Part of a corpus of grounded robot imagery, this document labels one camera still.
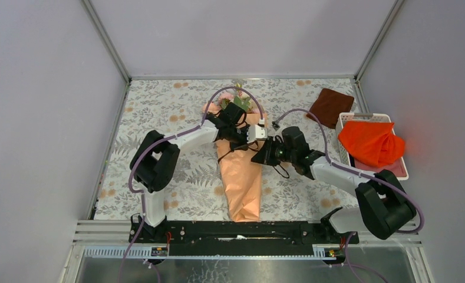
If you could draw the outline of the large pink fake rose stem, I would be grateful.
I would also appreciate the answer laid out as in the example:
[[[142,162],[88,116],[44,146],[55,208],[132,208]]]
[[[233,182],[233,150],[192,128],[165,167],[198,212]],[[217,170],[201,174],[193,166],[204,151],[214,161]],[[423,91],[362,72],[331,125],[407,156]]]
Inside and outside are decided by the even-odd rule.
[[[233,93],[222,91],[219,94],[217,105],[223,110],[229,103],[234,102],[235,97]]]

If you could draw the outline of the pink fake rose spray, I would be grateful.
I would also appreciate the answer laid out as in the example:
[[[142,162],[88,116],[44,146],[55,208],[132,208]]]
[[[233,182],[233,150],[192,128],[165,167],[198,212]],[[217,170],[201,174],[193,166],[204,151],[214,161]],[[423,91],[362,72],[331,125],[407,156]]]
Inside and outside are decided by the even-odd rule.
[[[240,95],[234,96],[232,102],[235,105],[239,106],[241,109],[245,110],[247,113],[255,113],[255,114],[260,113],[259,107],[253,101],[253,99],[247,94],[242,93]]]

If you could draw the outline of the peach wrapping paper sheet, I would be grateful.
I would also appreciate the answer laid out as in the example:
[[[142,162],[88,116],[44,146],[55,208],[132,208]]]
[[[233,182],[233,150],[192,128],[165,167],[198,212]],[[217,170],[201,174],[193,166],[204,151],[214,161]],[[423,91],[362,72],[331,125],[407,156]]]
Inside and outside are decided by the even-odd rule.
[[[262,166],[250,160],[262,147],[263,141],[235,151],[231,151],[229,142],[224,139],[216,141],[215,145],[230,219],[234,222],[259,222]]]

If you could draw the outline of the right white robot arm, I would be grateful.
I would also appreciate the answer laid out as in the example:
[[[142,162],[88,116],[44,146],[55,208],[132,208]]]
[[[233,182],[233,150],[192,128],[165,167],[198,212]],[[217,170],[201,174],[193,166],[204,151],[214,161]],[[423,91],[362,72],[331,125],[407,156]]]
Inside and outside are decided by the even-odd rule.
[[[339,207],[321,218],[320,234],[326,242],[334,243],[344,233],[363,231],[385,240],[401,233],[417,216],[412,200],[389,170],[376,173],[337,162],[311,149],[296,126],[285,128],[280,136],[269,136],[259,126],[248,134],[249,141],[263,143],[252,162],[272,167],[290,163],[299,175],[335,186],[357,199],[356,207]]]

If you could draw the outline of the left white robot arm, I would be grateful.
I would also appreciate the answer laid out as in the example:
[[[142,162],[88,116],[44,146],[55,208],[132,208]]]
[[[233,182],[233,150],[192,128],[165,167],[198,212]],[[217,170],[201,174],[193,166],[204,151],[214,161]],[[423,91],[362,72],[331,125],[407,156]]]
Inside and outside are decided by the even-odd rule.
[[[130,163],[128,188],[136,193],[134,181],[144,187],[139,191],[143,195],[140,216],[142,233],[150,242],[164,237],[164,189],[172,180],[180,154],[219,140],[229,142],[230,152],[247,150],[266,138],[264,113],[253,124],[246,121],[247,116],[242,108],[230,103],[216,114],[204,114],[200,124],[180,133],[152,130],[146,134]]]

